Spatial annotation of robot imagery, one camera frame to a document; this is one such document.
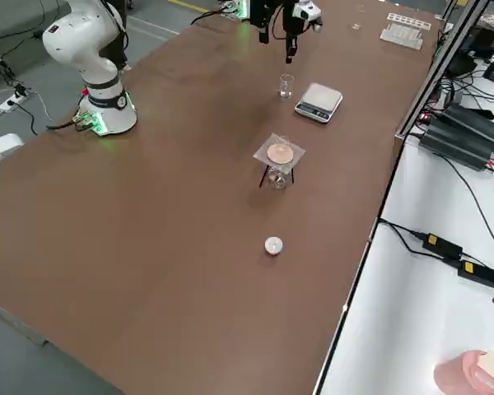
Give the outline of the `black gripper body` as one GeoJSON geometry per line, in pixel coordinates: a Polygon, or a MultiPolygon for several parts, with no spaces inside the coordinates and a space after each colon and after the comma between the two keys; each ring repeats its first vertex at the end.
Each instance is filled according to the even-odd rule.
{"type": "Polygon", "coordinates": [[[295,1],[284,1],[282,27],[286,36],[298,36],[301,32],[301,19],[293,16],[295,1]]]}

